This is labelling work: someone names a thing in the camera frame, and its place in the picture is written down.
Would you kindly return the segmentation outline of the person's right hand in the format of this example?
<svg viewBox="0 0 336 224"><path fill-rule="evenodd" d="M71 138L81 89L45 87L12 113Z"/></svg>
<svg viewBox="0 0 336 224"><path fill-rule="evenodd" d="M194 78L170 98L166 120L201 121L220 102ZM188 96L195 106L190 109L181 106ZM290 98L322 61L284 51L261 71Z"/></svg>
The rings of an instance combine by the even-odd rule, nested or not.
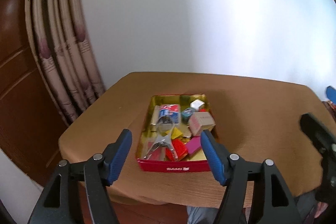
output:
<svg viewBox="0 0 336 224"><path fill-rule="evenodd" d="M318 218L327 209L327 207L328 207L327 203L318 202L314 217Z"/></svg>

